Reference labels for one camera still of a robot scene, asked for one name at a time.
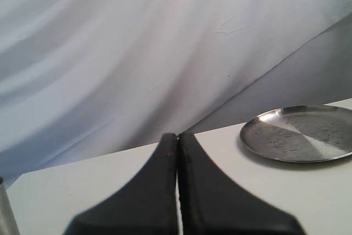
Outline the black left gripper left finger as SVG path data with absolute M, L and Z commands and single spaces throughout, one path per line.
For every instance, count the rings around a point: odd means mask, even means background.
M 65 234 L 178 234 L 177 136 L 163 134 L 140 171 L 103 202 L 78 214 Z

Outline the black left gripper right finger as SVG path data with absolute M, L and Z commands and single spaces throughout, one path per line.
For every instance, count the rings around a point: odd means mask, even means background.
M 179 135 L 178 188 L 184 234 L 304 234 L 294 216 L 230 179 L 192 133 Z

